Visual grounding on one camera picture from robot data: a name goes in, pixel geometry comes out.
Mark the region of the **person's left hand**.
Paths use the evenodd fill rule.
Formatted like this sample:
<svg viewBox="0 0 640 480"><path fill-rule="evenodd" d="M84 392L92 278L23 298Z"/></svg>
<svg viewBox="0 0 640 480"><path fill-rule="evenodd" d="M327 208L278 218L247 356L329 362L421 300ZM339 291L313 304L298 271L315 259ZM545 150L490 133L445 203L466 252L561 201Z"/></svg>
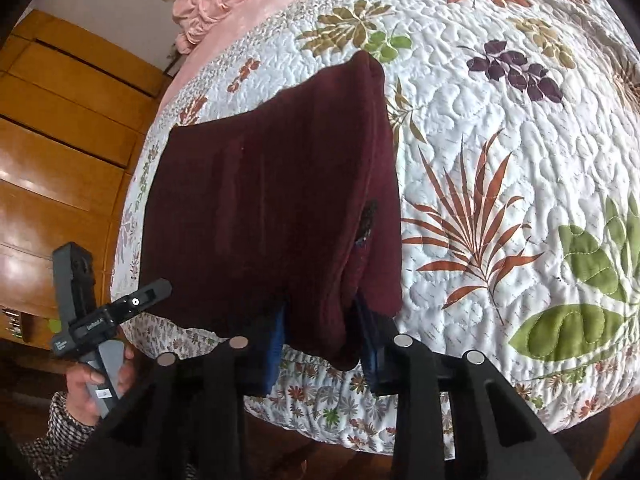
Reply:
<svg viewBox="0 0 640 480"><path fill-rule="evenodd" d="M118 372L116 389L125 394L136 381L136 367L134 366L134 349L126 344L124 362ZM66 410L68 414L83 425L96 426L101 415L93 397L90 396L88 385L102 385L104 377L91 366L76 363L66 372Z"/></svg>

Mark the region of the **checkered left sleeve forearm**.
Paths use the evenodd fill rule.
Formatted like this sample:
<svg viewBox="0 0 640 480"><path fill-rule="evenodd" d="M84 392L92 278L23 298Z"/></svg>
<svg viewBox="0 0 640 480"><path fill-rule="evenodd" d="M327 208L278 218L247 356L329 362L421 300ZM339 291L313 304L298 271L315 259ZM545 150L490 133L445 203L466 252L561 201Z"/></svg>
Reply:
<svg viewBox="0 0 640 480"><path fill-rule="evenodd" d="M90 396L81 403L68 393L57 392L50 403L44 436L17 448L39 479L57 479L85 446L99 418Z"/></svg>

